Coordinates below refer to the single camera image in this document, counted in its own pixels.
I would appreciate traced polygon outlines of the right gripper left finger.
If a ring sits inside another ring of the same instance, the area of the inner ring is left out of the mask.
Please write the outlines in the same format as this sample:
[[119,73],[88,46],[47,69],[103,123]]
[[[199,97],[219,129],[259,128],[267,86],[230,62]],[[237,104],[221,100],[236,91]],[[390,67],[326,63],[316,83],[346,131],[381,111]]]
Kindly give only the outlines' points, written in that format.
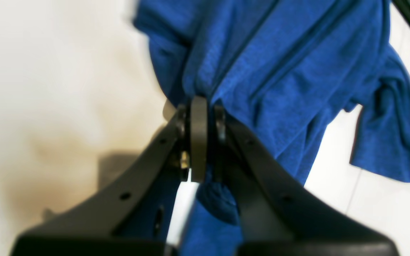
[[13,256],[176,256],[166,242],[178,187],[206,179],[207,101],[195,97],[117,180],[20,235]]

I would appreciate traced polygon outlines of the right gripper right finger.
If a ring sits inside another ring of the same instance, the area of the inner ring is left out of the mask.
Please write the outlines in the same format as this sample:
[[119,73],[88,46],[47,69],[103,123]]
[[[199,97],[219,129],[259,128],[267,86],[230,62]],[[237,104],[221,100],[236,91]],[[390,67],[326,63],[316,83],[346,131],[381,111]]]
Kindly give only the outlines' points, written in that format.
[[313,196],[242,123],[214,107],[215,173],[237,204],[238,256],[397,256],[394,242]]

